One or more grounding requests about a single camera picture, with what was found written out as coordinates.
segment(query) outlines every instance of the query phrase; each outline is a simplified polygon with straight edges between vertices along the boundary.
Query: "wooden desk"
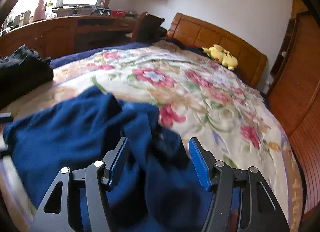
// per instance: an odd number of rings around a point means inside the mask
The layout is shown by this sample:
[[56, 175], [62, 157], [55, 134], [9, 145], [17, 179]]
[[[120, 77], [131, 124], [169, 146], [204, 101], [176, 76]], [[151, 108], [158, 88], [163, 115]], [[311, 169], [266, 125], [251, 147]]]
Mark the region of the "wooden desk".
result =
[[72, 16], [43, 20], [17, 28], [0, 37], [0, 56], [11, 55], [26, 44], [41, 57], [53, 59], [99, 47], [125, 44], [125, 34], [136, 20], [96, 16]]

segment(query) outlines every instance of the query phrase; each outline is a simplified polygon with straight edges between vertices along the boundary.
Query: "yellow plush toy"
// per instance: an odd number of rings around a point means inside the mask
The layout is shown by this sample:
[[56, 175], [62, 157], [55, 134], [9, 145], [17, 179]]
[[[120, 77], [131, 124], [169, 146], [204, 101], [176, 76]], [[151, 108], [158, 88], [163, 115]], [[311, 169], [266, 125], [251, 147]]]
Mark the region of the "yellow plush toy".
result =
[[213, 47], [202, 49], [211, 59], [222, 64], [224, 67], [227, 67], [229, 70], [234, 70], [238, 66], [238, 60], [233, 55], [230, 55], [229, 51], [219, 45], [213, 45]]

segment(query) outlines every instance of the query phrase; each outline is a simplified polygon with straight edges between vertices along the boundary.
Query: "chair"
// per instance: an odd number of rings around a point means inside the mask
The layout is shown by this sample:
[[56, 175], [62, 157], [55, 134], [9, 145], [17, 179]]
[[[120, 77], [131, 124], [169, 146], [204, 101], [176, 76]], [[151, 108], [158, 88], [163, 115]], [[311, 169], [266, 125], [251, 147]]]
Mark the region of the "chair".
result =
[[131, 42], [152, 42], [163, 22], [163, 18], [153, 16], [145, 11], [133, 29]]

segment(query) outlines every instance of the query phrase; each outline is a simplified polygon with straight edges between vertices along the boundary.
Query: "blue fabric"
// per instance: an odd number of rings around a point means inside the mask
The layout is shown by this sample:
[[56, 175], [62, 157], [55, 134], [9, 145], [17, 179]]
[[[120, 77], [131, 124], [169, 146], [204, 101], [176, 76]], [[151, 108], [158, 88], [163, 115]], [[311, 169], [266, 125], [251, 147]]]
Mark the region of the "blue fabric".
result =
[[71, 63], [73, 61], [81, 60], [81, 59], [86, 59], [95, 53], [101, 52], [102, 50], [107, 50], [107, 49], [120, 49], [120, 50], [127, 50], [127, 49], [134, 49], [134, 48], [141, 48], [141, 47], [149, 47], [149, 44], [143, 44], [143, 43], [130, 43], [127, 45], [123, 46], [117, 46], [117, 47], [102, 47], [102, 48], [97, 48], [93, 50], [88, 50], [84, 51], [81, 53], [73, 54], [73, 55], [66, 55], [58, 59], [51, 60], [50, 62], [50, 67], [52, 69], [55, 69], [57, 67], [63, 66], [65, 64]]
[[[119, 231], [201, 231], [212, 193], [201, 187], [181, 138], [158, 125], [158, 108], [116, 100], [91, 87], [76, 98], [8, 124], [4, 140], [38, 207], [59, 170], [88, 167], [121, 136], [131, 153], [118, 186], [107, 192]], [[90, 231], [85, 193], [81, 217]]]

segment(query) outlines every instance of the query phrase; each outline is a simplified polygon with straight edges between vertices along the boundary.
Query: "red basket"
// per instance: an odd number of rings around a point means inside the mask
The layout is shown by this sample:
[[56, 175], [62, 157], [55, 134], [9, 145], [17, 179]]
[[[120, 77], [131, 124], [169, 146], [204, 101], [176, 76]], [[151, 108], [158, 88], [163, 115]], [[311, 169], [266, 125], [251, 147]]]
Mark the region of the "red basket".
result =
[[124, 10], [111, 10], [111, 15], [116, 18], [124, 18], [125, 14]]

